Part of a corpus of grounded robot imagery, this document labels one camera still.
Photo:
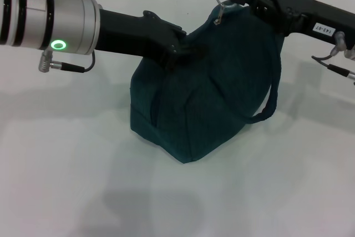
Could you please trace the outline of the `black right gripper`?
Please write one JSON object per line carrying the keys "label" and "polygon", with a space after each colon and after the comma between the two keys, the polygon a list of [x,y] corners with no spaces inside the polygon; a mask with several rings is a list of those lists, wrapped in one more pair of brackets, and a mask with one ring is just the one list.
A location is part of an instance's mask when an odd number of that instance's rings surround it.
{"label": "black right gripper", "polygon": [[354,14],[316,0],[230,0],[250,6],[251,13],[286,37],[301,33],[335,44],[343,32],[347,49],[354,46]]}

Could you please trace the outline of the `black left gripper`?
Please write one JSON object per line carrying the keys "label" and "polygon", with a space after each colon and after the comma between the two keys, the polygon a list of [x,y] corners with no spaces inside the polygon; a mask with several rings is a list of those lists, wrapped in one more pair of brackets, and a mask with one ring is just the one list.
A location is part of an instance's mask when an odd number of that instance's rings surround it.
{"label": "black left gripper", "polygon": [[190,64],[204,58],[204,44],[183,44],[186,32],[152,11],[141,17],[100,10],[100,30],[95,49],[98,51],[141,56],[163,69],[176,64]]}

